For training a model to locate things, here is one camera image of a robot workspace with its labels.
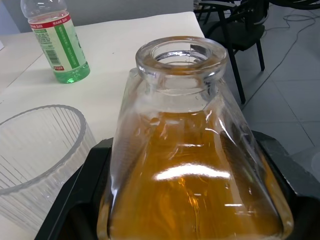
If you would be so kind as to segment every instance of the glass bottle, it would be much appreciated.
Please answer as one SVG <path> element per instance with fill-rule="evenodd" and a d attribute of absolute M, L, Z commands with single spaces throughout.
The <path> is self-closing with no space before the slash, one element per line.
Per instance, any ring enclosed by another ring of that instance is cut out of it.
<path fill-rule="evenodd" d="M 21 0 L 21 9 L 56 79 L 70 84 L 87 77 L 90 68 L 65 0 Z"/>
<path fill-rule="evenodd" d="M 227 53 L 175 36 L 140 48 L 113 142 L 100 240 L 282 240 L 294 222 L 223 74 Z"/>

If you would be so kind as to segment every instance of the bottle label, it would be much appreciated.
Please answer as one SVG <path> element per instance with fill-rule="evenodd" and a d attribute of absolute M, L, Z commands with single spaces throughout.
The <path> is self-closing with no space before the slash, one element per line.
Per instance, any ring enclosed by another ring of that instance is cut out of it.
<path fill-rule="evenodd" d="M 55 21 L 30 26 L 55 72 L 68 72 L 86 63 L 69 14 Z"/>

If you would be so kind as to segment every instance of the glass flask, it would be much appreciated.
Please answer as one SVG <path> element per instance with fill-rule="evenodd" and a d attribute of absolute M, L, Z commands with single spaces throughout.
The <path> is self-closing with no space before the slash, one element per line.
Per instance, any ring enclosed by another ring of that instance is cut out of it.
<path fill-rule="evenodd" d="M 100 240 L 282 240 L 290 208 L 223 80 L 225 48 L 200 37 L 136 54 L 100 204 Z"/>

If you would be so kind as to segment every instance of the plastic bottle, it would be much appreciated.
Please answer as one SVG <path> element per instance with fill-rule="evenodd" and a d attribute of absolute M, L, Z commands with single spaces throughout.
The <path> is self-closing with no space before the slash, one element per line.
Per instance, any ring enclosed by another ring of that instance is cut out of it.
<path fill-rule="evenodd" d="M 21 9 L 59 82 L 74 83 L 89 75 L 65 0 L 21 0 Z"/>

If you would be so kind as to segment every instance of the amber liquid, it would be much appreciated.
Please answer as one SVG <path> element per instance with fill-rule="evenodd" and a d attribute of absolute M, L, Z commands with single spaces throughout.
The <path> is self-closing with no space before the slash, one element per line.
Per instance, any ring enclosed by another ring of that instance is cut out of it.
<path fill-rule="evenodd" d="M 135 132 L 149 138 L 112 208 L 108 201 L 100 208 L 98 232 L 108 233 L 100 239 L 282 239 L 283 222 L 270 192 L 215 118 L 204 111 L 140 118 Z M 269 168 L 262 171 L 262 180 L 282 201 L 270 174 Z"/>

